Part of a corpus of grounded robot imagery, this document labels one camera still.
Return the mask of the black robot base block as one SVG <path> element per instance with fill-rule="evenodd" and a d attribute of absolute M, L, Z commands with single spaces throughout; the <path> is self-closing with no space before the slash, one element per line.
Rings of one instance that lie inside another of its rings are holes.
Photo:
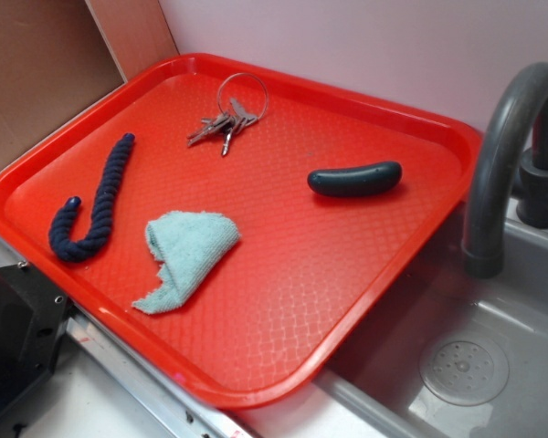
<path fill-rule="evenodd" d="M 0 421 L 54 373 L 68 309 L 35 267 L 0 267 Z"/>

